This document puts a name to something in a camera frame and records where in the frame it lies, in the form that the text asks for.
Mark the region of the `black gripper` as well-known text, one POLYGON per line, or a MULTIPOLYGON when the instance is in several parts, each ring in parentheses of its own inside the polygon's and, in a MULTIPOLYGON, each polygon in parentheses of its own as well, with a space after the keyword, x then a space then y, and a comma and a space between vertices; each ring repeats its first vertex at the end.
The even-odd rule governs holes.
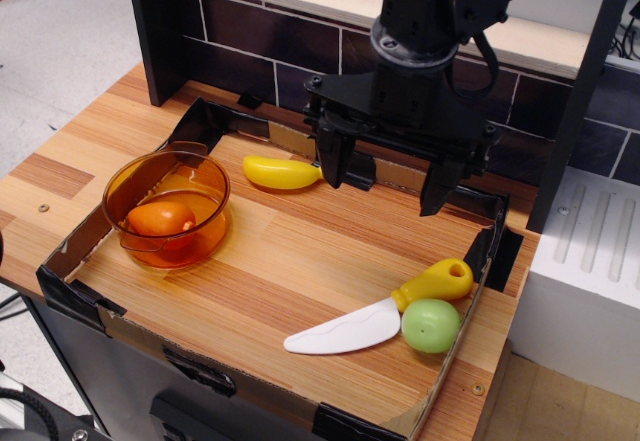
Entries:
POLYGON ((339 188, 358 140, 432 161, 420 215, 436 215, 463 177, 483 173, 498 131, 447 87, 441 70, 415 72, 381 62, 362 74, 305 81, 324 179, 339 188))

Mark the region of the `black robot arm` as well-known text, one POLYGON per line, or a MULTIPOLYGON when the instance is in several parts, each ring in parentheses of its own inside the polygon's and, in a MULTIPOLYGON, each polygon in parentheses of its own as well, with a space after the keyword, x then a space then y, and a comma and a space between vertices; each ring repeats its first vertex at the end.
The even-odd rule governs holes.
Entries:
POLYGON ((369 73, 314 75, 305 121, 324 179, 341 186, 357 141, 429 161, 420 213, 437 214, 459 183, 482 175, 499 134, 468 102, 487 96, 499 71, 485 31, 512 0, 383 0, 369 73))

